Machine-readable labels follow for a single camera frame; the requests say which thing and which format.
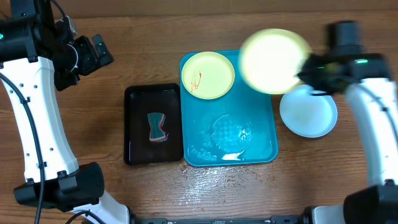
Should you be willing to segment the light blue plate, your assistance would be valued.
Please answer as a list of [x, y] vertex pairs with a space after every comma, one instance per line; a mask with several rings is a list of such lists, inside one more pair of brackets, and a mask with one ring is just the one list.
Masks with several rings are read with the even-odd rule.
[[293, 133], [305, 138], [327, 135], [338, 119], [333, 98], [309, 85], [300, 85], [284, 94], [279, 113], [284, 124]]

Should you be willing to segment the teal and orange sponge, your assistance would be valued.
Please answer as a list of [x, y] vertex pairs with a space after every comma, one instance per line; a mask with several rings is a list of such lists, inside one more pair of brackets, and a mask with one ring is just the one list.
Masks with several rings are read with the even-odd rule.
[[159, 112], [148, 113], [147, 119], [150, 127], [149, 141], [161, 142], [166, 140], [167, 135], [165, 131], [162, 129], [165, 120], [165, 115]]

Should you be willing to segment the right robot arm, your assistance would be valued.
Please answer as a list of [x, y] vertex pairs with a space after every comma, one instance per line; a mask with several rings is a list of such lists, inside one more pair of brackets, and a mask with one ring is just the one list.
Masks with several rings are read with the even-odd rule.
[[299, 79], [351, 108], [368, 167], [368, 187], [340, 205], [313, 207], [309, 223], [397, 223], [397, 86], [381, 54], [312, 54]]

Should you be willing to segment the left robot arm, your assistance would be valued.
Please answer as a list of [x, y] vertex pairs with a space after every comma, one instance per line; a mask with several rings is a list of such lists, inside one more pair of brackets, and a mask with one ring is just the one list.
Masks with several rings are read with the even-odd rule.
[[132, 223], [129, 207], [104, 188], [98, 163], [79, 164], [67, 141], [56, 92], [113, 62], [102, 36], [77, 36], [68, 16], [56, 21], [47, 0], [11, 1], [1, 22], [1, 80], [24, 151], [25, 182], [16, 201], [71, 212], [92, 223]]

